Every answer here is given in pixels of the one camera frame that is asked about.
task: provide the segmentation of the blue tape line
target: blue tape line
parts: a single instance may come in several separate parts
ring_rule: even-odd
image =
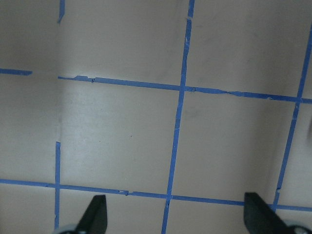
[[[118,84],[134,87],[144,87],[144,88],[153,88],[153,89],[166,89],[166,90],[180,90],[180,86],[171,85],[171,84],[157,84],[141,81],[131,81],[131,80],[121,80],[121,79],[109,79],[109,78],[88,78],[86,76],[76,76],[75,78],[64,78],[58,77],[59,79],[66,80],[77,80],[77,81],[87,81],[91,83],[104,83],[104,84]]]
[[[202,88],[202,87],[186,86],[185,91],[201,92],[201,93],[206,93],[206,94],[230,94],[230,95],[234,95],[237,97],[244,97],[244,98],[259,98],[259,99],[270,99],[270,100],[291,101],[291,102],[301,101],[297,97],[290,97],[290,96],[260,94],[260,93],[250,93],[250,92],[240,92],[240,91],[224,91],[220,89]]]
[[[186,75],[187,75],[187,56],[188,56],[189,49],[190,49],[192,18],[194,14],[194,3],[195,3],[195,0],[189,1],[189,11],[188,11],[188,17],[187,17],[187,22],[186,22],[185,40],[184,40],[184,48],[183,48],[183,60],[182,60],[182,67],[181,67],[180,91],[179,91],[179,99],[178,99],[178,105],[177,105],[176,115],[175,115],[174,140],[173,140],[173,146],[172,146],[170,171],[169,171],[168,186],[167,186],[167,199],[166,199],[166,205],[164,209],[162,228],[161,228],[162,234],[166,234],[169,208],[170,208],[170,200],[172,198],[172,186],[173,186],[174,175],[175,175],[176,154],[177,154],[177,147],[178,147],[178,142],[179,142],[180,124],[181,124],[181,116],[182,116],[183,101],[184,101],[184,92],[185,92]]]
[[[312,212],[312,207],[278,205],[277,208],[280,209],[280,210],[288,210],[288,211]]]
[[[60,183],[60,142],[55,144],[55,220],[54,229],[59,227],[59,183]]]
[[[59,0],[58,23],[62,21],[64,15],[65,15],[65,0]]]
[[[231,201],[231,200],[191,197],[191,196],[173,195],[172,199],[173,200],[182,200],[182,201],[196,201],[196,202],[205,202],[205,203],[214,203],[214,204],[235,205],[235,206],[243,206],[244,205],[243,201]]]
[[[299,100],[302,100],[303,89],[304,89],[305,81],[307,78],[309,61],[310,61],[310,56],[311,56],[311,49],[312,49],[312,25],[310,27],[308,45],[307,45],[306,55],[305,55],[304,62],[303,62],[301,79],[300,79],[300,83],[299,83],[299,87],[298,87],[297,98]],[[287,166],[287,162],[288,162],[288,158],[289,158],[289,153],[290,153],[291,146],[292,146],[293,135],[294,135],[295,127],[296,127],[299,109],[300,109],[300,102],[296,102],[295,108],[293,110],[292,122],[291,122],[291,126],[289,129],[289,134],[288,134],[288,138],[287,138],[283,162],[282,162],[281,170],[280,170],[279,177],[278,177],[277,187],[276,187],[276,191],[275,191],[275,198],[274,198],[274,202],[273,202],[273,210],[274,211],[276,211],[277,205],[278,205],[279,190],[282,188],[282,184],[283,184],[283,180],[284,180],[284,175],[285,175],[286,166]]]
[[[166,194],[153,194],[153,193],[144,193],[144,192],[131,192],[128,193],[130,196],[144,196],[144,197],[153,197],[153,198],[162,198],[166,199],[167,195]]]
[[[110,79],[110,78],[88,78],[87,76],[76,76],[75,78],[58,77],[58,79],[86,81],[86,82],[91,82],[91,83],[116,84],[116,85],[153,88],[153,89],[165,89],[165,90],[176,90],[176,91],[180,90],[179,85],[149,83],[149,82]],[[243,97],[243,98],[258,98],[258,99],[302,102],[302,103],[312,104],[312,99],[309,99],[309,98],[297,98],[297,97],[284,96],[284,95],[261,94],[261,93],[240,92],[240,91],[225,91],[225,90],[220,90],[220,89],[190,87],[190,86],[185,86],[184,91],[201,92],[201,93],[206,93],[206,94],[229,94],[229,95]]]
[[[307,49],[306,49],[306,55],[305,55],[304,61],[303,61],[301,79],[300,79],[298,93],[297,93],[298,98],[302,98],[303,89],[304,89],[304,85],[305,85],[307,73],[308,73],[310,57],[311,57],[311,49],[312,49],[312,25],[310,27],[308,45],[307,45]]]
[[[144,197],[163,198],[163,199],[165,199],[167,197],[165,194],[129,192],[128,190],[103,189],[103,188],[84,187],[84,186],[76,186],[76,185],[63,185],[63,184],[61,184],[60,188],[61,189],[68,189],[68,190],[78,190],[78,191],[103,193],[103,194],[119,194],[119,195],[125,195],[125,196],[144,196]]]
[[[50,183],[13,180],[13,179],[0,179],[0,184],[14,184],[14,185],[26,185],[26,186],[55,188],[54,184],[50,184]]]
[[[56,187],[54,184],[50,184],[50,183],[31,182],[31,181],[12,180],[12,179],[0,179],[0,184],[25,185],[25,186],[46,187],[46,188],[55,188]],[[106,194],[119,194],[119,195],[126,195],[126,196],[127,195],[142,196],[142,197],[161,198],[161,199],[167,198],[166,194],[153,194],[153,193],[145,193],[145,192],[129,192],[127,190],[102,189],[102,188],[92,188],[92,187],[83,187],[83,186],[74,186],[74,185],[59,185],[59,188],[60,189],[67,189],[67,190],[76,190],[76,191],[87,191],[87,192],[97,192],[97,193],[106,193]],[[173,195],[171,199],[183,200],[183,201],[203,202],[203,203],[213,203],[213,204],[236,205],[236,206],[243,206],[244,205],[243,201],[221,200],[221,199],[191,197],[191,196]],[[312,212],[312,207],[301,207],[301,206],[277,205],[277,209]]]
[[[302,98],[302,99],[301,99],[301,103],[312,104],[312,99],[309,99],[309,98]]]
[[[24,70],[15,70],[15,69],[3,69],[0,68],[0,74],[9,74],[9,75],[19,75],[19,76],[29,76],[33,72],[32,71],[24,71]]]

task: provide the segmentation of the blue painter's tape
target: blue painter's tape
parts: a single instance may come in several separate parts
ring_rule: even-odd
[[[311,57],[311,49],[312,49],[312,25],[310,27],[308,45],[307,45],[307,49],[306,49],[306,55],[305,55],[304,61],[303,61],[303,68],[302,68],[302,72],[301,72],[301,79],[300,79],[298,93],[297,93],[297,97],[298,98],[302,98],[303,89],[304,89],[304,85],[305,85],[306,78],[307,78],[307,73],[308,73],[310,57]]]
[[[0,184],[15,184],[15,185],[46,187],[46,188],[54,188],[55,187],[54,184],[50,184],[50,183],[13,180],[13,179],[0,179]]]
[[[128,195],[130,196],[145,196],[145,197],[153,197],[153,198],[162,198],[166,199],[166,194],[153,194],[153,193],[144,193],[144,192],[129,192]]]
[[[65,15],[65,0],[59,0],[58,23],[62,21],[64,15]]]
[[[312,207],[277,205],[280,210],[312,212]]]
[[[260,94],[260,93],[250,93],[250,92],[240,92],[240,91],[224,91],[220,89],[212,89],[212,88],[201,88],[201,87],[185,87],[185,91],[188,92],[201,92],[206,94],[230,94],[237,97],[244,98],[260,98],[260,99],[270,99],[270,100],[279,100],[279,101],[290,101],[290,102],[298,102],[301,101],[297,97],[290,96],[281,96],[281,95],[273,95],[273,94]]]
[[[86,76],[76,76],[75,78],[64,78],[58,77],[59,79],[66,80],[77,80],[77,81],[87,81],[91,83],[104,83],[104,84],[118,84],[118,85],[126,85],[126,86],[134,86],[134,87],[145,87],[145,88],[153,88],[153,89],[166,89],[166,90],[180,90],[180,86],[171,85],[171,84],[157,84],[157,83],[148,83],[141,81],[131,81],[131,80],[121,80],[121,79],[109,79],[109,78],[88,78]]]
[[[191,197],[191,196],[173,195],[172,199],[173,200],[182,200],[182,201],[196,201],[196,202],[205,202],[205,203],[214,203],[214,204],[235,205],[235,206],[243,206],[244,205],[243,201],[232,201],[232,200]]]
[[[96,192],[96,193],[104,193],[104,194],[121,194],[126,195],[128,191],[126,190],[116,190],[116,189],[101,189],[101,188],[93,188],[93,187],[84,187],[84,186],[75,186],[75,185],[60,185],[61,189],[68,190],[78,190],[78,191],[88,191],[88,192]]]
[[[308,67],[309,67],[309,62],[310,62],[310,57],[311,57],[311,49],[312,49],[312,25],[310,27],[308,45],[307,45],[306,55],[305,55],[304,62],[303,62],[301,79],[300,79],[300,83],[299,83],[299,87],[298,87],[298,93],[297,93],[297,98],[301,101],[302,101],[303,89],[304,89],[304,85],[305,85],[305,81],[306,81],[307,73],[308,73]],[[296,127],[296,122],[297,122],[298,113],[299,113],[299,109],[300,109],[300,103],[301,102],[296,102],[296,105],[295,105],[295,108],[293,111],[293,115],[292,115],[292,122],[291,122],[291,126],[289,129],[289,134],[288,134],[287,143],[286,143],[286,147],[285,147],[282,166],[281,166],[281,170],[279,172],[277,187],[276,187],[276,191],[275,191],[275,198],[274,198],[274,202],[273,202],[273,210],[274,211],[276,211],[277,206],[278,206],[279,191],[282,188],[282,184],[283,184],[283,180],[284,180],[284,175],[285,175],[285,171],[286,171],[286,167],[287,167],[289,153],[290,153],[291,145],[292,145],[292,141],[293,141],[294,130]]]
[[[60,142],[55,144],[55,206],[54,229],[59,227]]]
[[[96,192],[96,193],[103,193],[103,194],[119,194],[119,195],[125,195],[125,196],[144,196],[144,197],[162,198],[162,199],[165,199],[167,197],[165,194],[129,192],[128,190],[103,189],[103,188],[84,187],[84,186],[75,186],[75,185],[60,185],[60,188],[68,189],[68,190]]]
[[[309,99],[309,98],[302,98],[302,103],[305,103],[305,104],[312,104],[312,99]]]
[[[281,166],[280,173],[278,176],[278,182],[277,182],[277,187],[275,191],[275,198],[274,198],[273,207],[272,207],[274,211],[276,211],[278,200],[279,200],[279,190],[282,188],[282,183],[283,183],[283,179],[284,179],[284,175],[286,171],[288,157],[289,157],[291,146],[292,146],[294,130],[296,128],[299,109],[300,109],[300,103],[296,103],[295,108],[293,110],[293,114],[292,114],[292,121],[291,121],[291,126],[290,126],[288,137],[287,137],[287,143],[286,143],[286,148],[285,148],[284,157],[282,161],[282,166]]]
[[[171,154],[171,162],[170,162],[170,170],[169,170],[169,178],[168,178],[168,186],[167,186],[167,199],[166,199],[166,205],[164,209],[162,228],[161,228],[162,234],[166,234],[169,209],[170,209],[170,200],[172,198],[172,187],[173,187],[175,167],[176,167],[176,154],[177,154],[177,148],[178,148],[178,142],[179,142],[180,124],[181,124],[186,75],[187,75],[187,57],[188,57],[188,53],[190,49],[190,41],[191,41],[194,3],[195,3],[195,0],[189,1],[189,11],[188,11],[188,18],[186,22],[183,59],[182,59],[182,67],[181,67],[180,91],[179,91],[179,99],[178,99],[178,105],[177,105],[176,115],[175,115],[174,140],[173,140],[173,146],[172,146],[172,154]]]
[[[9,75],[19,75],[19,76],[29,76],[33,72],[32,71],[24,71],[24,70],[15,70],[15,69],[3,69],[0,68],[0,74],[9,74]]]

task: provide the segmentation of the grid square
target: grid square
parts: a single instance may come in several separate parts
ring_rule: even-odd
[[[77,224],[97,193],[61,190],[60,226]],[[106,234],[161,233],[164,199],[106,194]]]
[[[61,82],[61,183],[166,193],[178,91]]]
[[[301,104],[279,203],[312,207],[312,106]]]
[[[276,213],[287,225],[300,225],[312,230],[312,212],[276,210]]]
[[[0,233],[52,233],[55,189],[0,184],[0,194]]]
[[[2,0],[0,67],[53,72],[59,1]]]
[[[67,0],[61,76],[179,84],[187,0]]]
[[[57,82],[0,74],[0,177],[54,183]]]
[[[175,195],[273,202],[294,104],[186,93]]]
[[[187,85],[296,96],[312,2],[196,0]]]
[[[243,207],[172,200],[167,234],[247,234]]]

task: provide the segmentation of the gray floor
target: gray floor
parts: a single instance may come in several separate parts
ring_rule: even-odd
[[[57,141],[60,183],[76,186],[60,190],[60,226],[78,222],[92,187],[108,189],[107,234],[164,233],[179,87],[58,76],[180,85],[187,19],[186,86],[271,96],[185,92],[166,233],[247,233],[244,193],[274,203],[295,107],[277,99],[297,96],[312,1],[195,0],[193,18],[188,8],[66,0],[57,24],[57,0],[0,2],[0,68],[32,71],[0,74],[0,233],[53,231]],[[312,98],[311,66],[302,98]],[[277,206],[310,228],[311,121],[302,103]]]

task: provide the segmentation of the grid of tape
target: grid of tape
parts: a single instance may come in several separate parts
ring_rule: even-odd
[[[0,183],[3,184],[14,184],[14,185],[26,185],[26,186],[39,186],[39,187],[48,187],[55,188],[55,228],[59,226],[59,192],[61,189],[66,190],[78,190],[78,191],[89,191],[89,192],[97,192],[97,193],[106,193],[106,194],[119,194],[125,196],[141,196],[141,197],[152,197],[158,199],[165,199],[165,208],[163,215],[163,223],[162,223],[162,234],[166,233],[168,214],[170,209],[170,201],[173,200],[184,200],[184,201],[194,201],[194,202],[206,202],[206,203],[215,203],[215,204],[226,204],[226,205],[237,205],[243,206],[244,202],[242,201],[234,201],[234,200],[222,200],[222,199],[211,199],[211,198],[203,198],[203,197],[190,197],[190,196],[179,196],[172,194],[172,186],[174,181],[175,174],[175,165],[176,165],[176,154],[178,148],[178,139],[179,139],[179,130],[180,130],[180,121],[182,116],[182,108],[184,101],[184,93],[185,92],[202,92],[207,94],[230,94],[233,96],[245,97],[245,98],[260,98],[260,99],[272,99],[279,101],[289,101],[295,103],[295,108],[292,115],[291,126],[289,129],[289,134],[287,138],[287,144],[285,147],[284,157],[279,173],[278,183],[276,186],[275,198],[273,204],[270,204],[271,208],[276,211],[276,209],[282,210],[295,210],[295,211],[306,211],[312,212],[312,207],[299,207],[299,206],[286,206],[279,205],[279,190],[283,184],[283,178],[287,166],[287,161],[292,145],[293,135],[296,127],[297,117],[300,110],[301,103],[312,104],[312,99],[302,98],[303,89],[306,81],[308,65],[311,56],[312,49],[312,26],[309,33],[309,39],[306,49],[306,54],[304,58],[304,64],[302,68],[301,79],[298,87],[298,92],[296,97],[290,96],[280,96],[280,95],[270,95],[270,94],[261,94],[261,93],[250,93],[250,92],[230,92],[219,89],[211,89],[204,87],[189,87],[186,86],[186,75],[187,75],[187,56],[190,48],[191,41],[191,30],[192,30],[192,18],[194,13],[194,4],[195,0],[189,0],[189,10],[185,31],[185,42],[183,48],[183,60],[181,67],[181,80],[180,85],[169,85],[169,84],[160,84],[160,83],[149,83],[149,82],[139,82],[139,81],[130,81],[130,80],[119,80],[119,79],[110,79],[110,78],[88,78],[83,76],[77,76],[75,78],[64,78],[58,77],[59,79],[66,80],[75,80],[75,81],[87,81],[92,83],[107,83],[107,84],[115,84],[115,85],[126,85],[126,86],[135,86],[135,87],[145,87],[145,88],[154,88],[154,89],[166,89],[166,90],[175,90],[179,91],[179,99],[178,106],[175,117],[175,129],[174,129],[174,140],[172,146],[172,155],[171,155],[171,163],[170,163],[170,172],[168,178],[168,186],[166,194],[154,194],[154,193],[145,193],[145,192],[129,192],[127,190],[114,190],[114,189],[105,189],[105,188],[94,188],[94,187],[84,187],[84,186],[73,186],[73,185],[64,185],[60,183],[60,147],[61,143],[56,142],[56,171],[55,171],[55,183],[44,183],[44,182],[31,182],[31,181],[22,181],[22,180],[9,180],[9,179],[0,179]],[[59,8],[59,20],[60,23],[62,17],[65,14],[65,0],[60,0],[60,8]],[[1,69],[0,73],[2,74],[11,74],[11,75],[21,75],[28,76],[32,74],[32,71],[24,71],[24,70],[13,70],[13,69]]]

